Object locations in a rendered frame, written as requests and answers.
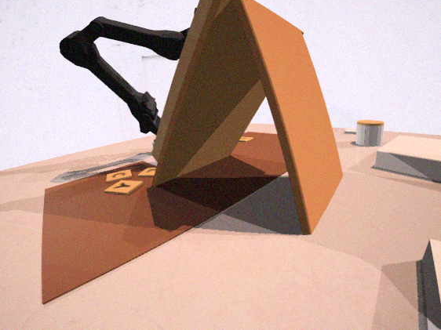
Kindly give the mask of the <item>white rectangular box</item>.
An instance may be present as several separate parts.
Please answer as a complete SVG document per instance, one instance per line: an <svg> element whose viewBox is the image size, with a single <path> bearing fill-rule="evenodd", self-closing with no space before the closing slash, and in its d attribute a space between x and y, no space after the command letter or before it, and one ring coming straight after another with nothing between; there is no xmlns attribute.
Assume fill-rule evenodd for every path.
<svg viewBox="0 0 441 330"><path fill-rule="evenodd" d="M441 140L397 136L377 150L374 167L441 181Z"/></svg>

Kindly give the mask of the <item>grey cylindrical container with orange lid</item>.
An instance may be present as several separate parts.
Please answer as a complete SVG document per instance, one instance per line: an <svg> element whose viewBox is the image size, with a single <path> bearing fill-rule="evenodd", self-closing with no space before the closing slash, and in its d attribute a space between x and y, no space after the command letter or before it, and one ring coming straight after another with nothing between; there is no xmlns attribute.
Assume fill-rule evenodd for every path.
<svg viewBox="0 0 441 330"><path fill-rule="evenodd" d="M384 135L383 121L358 120L355 143L365 146L381 146Z"/></svg>

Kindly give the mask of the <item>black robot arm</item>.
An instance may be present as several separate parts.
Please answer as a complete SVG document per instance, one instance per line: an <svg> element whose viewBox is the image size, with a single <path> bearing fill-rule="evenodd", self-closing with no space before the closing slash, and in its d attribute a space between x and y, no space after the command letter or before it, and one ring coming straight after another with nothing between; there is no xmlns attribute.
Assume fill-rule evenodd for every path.
<svg viewBox="0 0 441 330"><path fill-rule="evenodd" d="M179 60L189 28L183 31L149 30L99 16L81 31L74 31L60 42L60 53L76 66L84 67L124 100L139 122L140 132L157 134L161 117L154 97L135 90L98 51L99 37L151 49L168 60Z"/></svg>

